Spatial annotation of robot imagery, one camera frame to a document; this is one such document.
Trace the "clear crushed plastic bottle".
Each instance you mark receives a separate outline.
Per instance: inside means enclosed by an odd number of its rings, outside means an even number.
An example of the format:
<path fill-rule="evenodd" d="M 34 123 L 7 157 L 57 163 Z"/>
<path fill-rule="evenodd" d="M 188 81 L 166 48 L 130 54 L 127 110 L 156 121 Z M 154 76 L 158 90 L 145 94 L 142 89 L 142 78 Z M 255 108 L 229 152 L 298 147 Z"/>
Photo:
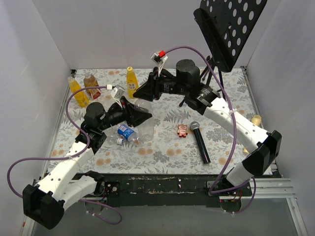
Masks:
<path fill-rule="evenodd" d="M 135 102 L 135 106 L 138 108 L 146 109 L 147 112 L 153 115 L 153 108 L 149 101 L 143 99 L 137 99 Z M 151 141 L 154 137 L 154 118 L 151 117 L 150 119 L 146 120 L 140 126 L 138 126 L 138 134 L 139 139 L 142 142 Z"/>

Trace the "yellow honey pomelo bottle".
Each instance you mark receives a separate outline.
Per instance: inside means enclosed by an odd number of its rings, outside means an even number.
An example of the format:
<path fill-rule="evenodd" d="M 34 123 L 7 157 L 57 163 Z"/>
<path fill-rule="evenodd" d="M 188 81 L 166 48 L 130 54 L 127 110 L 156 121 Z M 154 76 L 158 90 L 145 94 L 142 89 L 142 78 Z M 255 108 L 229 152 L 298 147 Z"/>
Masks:
<path fill-rule="evenodd" d="M 81 89 L 81 86 L 78 84 L 78 82 L 73 77 L 68 77 L 68 84 L 69 88 L 72 93 L 77 92 Z M 84 91 L 80 91 L 74 95 L 75 100 L 77 101 L 78 105 L 80 107 L 87 107 L 89 105 L 89 99 Z"/>

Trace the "brown tea bottle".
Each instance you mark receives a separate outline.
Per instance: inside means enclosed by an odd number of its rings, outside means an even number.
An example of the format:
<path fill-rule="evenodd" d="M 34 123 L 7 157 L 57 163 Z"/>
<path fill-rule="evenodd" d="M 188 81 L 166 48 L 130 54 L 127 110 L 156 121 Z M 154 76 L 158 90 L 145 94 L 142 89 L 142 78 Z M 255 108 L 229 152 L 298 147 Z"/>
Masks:
<path fill-rule="evenodd" d="M 87 92 L 88 92 L 89 96 L 93 100 L 95 100 L 98 97 L 100 97 L 101 92 L 100 92 L 100 89 L 97 88 L 99 86 L 98 85 L 98 81 L 97 81 L 97 79 L 95 78 L 95 76 L 93 74 L 91 74 L 89 72 L 86 72 L 83 82 L 84 82 L 84 86 L 86 88 L 88 88 Z"/>

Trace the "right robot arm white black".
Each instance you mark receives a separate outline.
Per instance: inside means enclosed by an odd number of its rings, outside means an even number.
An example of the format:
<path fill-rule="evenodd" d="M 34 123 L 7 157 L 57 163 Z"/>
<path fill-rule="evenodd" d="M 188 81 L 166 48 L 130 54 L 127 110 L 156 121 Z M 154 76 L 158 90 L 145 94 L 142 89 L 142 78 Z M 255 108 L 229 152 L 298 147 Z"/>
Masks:
<path fill-rule="evenodd" d="M 209 190 L 212 194 L 236 194 L 250 178 L 263 175 L 279 155 L 282 135 L 276 130 L 268 132 L 231 110 L 226 97 L 200 81 L 200 69 L 192 60 L 177 62 L 175 75 L 155 67 L 133 96 L 152 102 L 164 93 L 183 95 L 190 108 L 219 124 L 249 152 L 228 174 L 218 176 Z"/>

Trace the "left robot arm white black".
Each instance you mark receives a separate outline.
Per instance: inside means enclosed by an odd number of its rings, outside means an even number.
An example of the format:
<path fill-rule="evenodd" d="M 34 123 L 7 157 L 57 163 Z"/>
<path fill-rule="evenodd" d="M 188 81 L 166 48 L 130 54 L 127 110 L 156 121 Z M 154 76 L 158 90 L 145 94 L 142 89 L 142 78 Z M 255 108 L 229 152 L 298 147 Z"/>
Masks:
<path fill-rule="evenodd" d="M 122 122 L 137 127 L 151 117 L 147 109 L 133 105 L 125 97 L 108 110 L 99 102 L 89 104 L 81 124 L 82 130 L 66 158 L 35 186 L 27 185 L 24 188 L 24 214 L 50 230 L 58 225 L 64 212 L 82 197 L 89 194 L 101 196 L 105 190 L 102 174 L 88 171 L 71 183 L 73 177 L 106 140 L 104 130 Z"/>

